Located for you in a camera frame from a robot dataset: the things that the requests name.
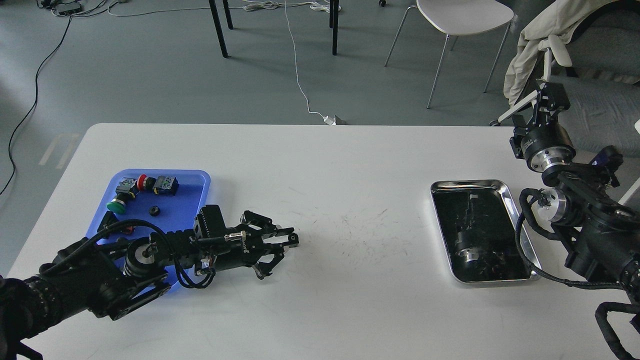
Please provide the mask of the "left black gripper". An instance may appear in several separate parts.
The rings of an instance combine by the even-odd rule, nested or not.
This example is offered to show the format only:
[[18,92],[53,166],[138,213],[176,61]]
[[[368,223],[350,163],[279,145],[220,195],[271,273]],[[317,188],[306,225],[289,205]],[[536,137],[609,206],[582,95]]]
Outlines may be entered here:
[[[266,243],[267,239],[285,237],[281,243]],[[252,268],[256,277],[263,280],[272,275],[274,269],[290,248],[300,244],[292,227],[281,227],[267,216],[245,210],[236,227],[206,228],[198,225],[198,249],[201,259],[198,269],[202,272],[220,272],[235,268]],[[272,255],[269,262],[261,261]]]

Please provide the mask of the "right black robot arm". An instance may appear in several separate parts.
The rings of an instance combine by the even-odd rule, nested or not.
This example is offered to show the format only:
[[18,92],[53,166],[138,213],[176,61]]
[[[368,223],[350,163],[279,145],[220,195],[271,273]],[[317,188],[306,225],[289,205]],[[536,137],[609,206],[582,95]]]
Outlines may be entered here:
[[527,221],[537,234],[559,241],[567,251],[566,268],[583,281],[548,274],[528,259],[521,244],[516,247],[526,268],[547,280],[577,289],[625,291],[629,303],[605,301],[595,319],[615,357],[631,360],[608,322],[610,312],[629,313],[631,324],[639,328],[639,214],[606,194],[607,187],[620,184],[615,172],[623,164],[622,153],[610,145],[588,163],[574,162],[576,150],[558,123],[559,112],[570,108],[564,86],[539,79],[534,96],[529,121],[513,116],[510,146],[516,158],[541,173],[546,189],[526,188],[519,194],[522,212],[515,236],[520,237]]

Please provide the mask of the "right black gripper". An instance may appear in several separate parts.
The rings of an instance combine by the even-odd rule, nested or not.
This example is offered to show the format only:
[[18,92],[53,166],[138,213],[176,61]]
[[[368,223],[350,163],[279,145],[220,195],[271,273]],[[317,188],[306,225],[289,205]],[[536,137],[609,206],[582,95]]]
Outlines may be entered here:
[[576,156],[576,150],[569,133],[558,121],[560,112],[569,108],[570,100],[564,84],[535,80],[531,130],[522,115],[510,117],[514,129],[509,143],[514,157],[525,160],[526,166],[536,173],[569,164]]

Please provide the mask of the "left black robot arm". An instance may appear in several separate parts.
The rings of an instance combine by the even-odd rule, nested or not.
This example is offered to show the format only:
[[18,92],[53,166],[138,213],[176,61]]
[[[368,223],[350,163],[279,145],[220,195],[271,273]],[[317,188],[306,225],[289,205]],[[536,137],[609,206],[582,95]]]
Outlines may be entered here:
[[36,275],[1,279],[1,358],[41,360],[23,339],[85,310],[116,321],[156,300],[172,287],[168,267],[186,289],[206,289],[217,272],[239,267],[263,280],[298,244],[294,228],[250,210],[227,227],[216,204],[202,207],[187,230],[164,232],[142,219],[106,225],[58,251]]

